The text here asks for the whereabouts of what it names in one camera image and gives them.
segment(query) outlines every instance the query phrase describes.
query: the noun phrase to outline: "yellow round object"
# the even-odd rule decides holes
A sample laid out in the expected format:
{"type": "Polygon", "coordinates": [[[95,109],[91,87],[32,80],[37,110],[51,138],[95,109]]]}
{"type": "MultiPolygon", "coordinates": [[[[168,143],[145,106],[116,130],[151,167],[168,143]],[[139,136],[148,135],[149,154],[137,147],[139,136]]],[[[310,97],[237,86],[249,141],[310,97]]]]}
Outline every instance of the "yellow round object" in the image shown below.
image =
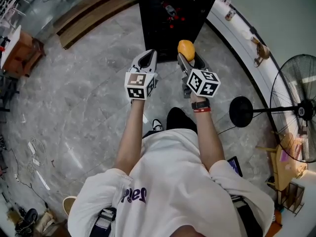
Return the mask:
{"type": "Polygon", "coordinates": [[[179,41],[178,53],[182,53],[188,62],[194,59],[196,49],[191,41],[183,39],[179,41]]]}

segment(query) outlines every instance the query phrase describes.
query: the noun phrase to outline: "black sneaker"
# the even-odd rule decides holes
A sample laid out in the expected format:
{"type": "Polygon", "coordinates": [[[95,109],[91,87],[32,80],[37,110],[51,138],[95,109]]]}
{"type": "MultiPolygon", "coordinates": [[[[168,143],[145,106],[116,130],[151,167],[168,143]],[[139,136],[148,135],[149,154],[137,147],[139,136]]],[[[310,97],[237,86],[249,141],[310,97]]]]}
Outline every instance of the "black sneaker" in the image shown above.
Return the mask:
{"type": "Polygon", "coordinates": [[[153,131],[163,131],[162,124],[158,119],[153,120],[153,131]]]}

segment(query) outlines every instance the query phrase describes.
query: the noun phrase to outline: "white cube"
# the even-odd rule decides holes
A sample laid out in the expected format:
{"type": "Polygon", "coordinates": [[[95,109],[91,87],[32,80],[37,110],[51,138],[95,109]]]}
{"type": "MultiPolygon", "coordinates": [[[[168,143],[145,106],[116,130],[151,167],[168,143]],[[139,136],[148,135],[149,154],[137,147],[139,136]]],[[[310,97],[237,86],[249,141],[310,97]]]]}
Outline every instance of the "white cube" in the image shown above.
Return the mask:
{"type": "Polygon", "coordinates": [[[213,97],[219,85],[217,74],[207,70],[192,69],[187,81],[187,86],[201,97],[213,97]]]}
{"type": "Polygon", "coordinates": [[[124,87],[128,98],[146,100],[155,87],[155,73],[126,72],[124,87]]]}

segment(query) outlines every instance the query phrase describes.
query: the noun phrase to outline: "red bracelet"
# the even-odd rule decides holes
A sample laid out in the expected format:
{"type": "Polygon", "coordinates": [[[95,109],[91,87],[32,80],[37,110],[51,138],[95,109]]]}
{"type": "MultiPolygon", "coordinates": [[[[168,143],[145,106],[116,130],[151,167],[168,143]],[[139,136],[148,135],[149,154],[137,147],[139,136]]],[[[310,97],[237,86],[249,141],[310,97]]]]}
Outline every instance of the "red bracelet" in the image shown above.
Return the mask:
{"type": "Polygon", "coordinates": [[[211,108],[207,107],[207,108],[200,108],[200,109],[194,109],[193,112],[195,113],[206,113],[206,112],[210,112],[211,108]]]}

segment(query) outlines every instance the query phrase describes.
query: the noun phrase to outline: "fan pole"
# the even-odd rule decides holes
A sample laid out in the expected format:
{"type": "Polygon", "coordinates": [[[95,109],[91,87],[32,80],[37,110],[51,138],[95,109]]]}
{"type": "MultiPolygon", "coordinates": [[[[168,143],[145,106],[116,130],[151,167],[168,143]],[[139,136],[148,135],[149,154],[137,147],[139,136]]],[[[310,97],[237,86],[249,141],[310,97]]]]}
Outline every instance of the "fan pole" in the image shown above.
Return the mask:
{"type": "Polygon", "coordinates": [[[276,108],[265,108],[265,109],[256,109],[249,112],[252,113],[272,113],[272,112],[285,112],[285,111],[297,111],[298,106],[289,106],[289,107],[276,107],[276,108]]]}

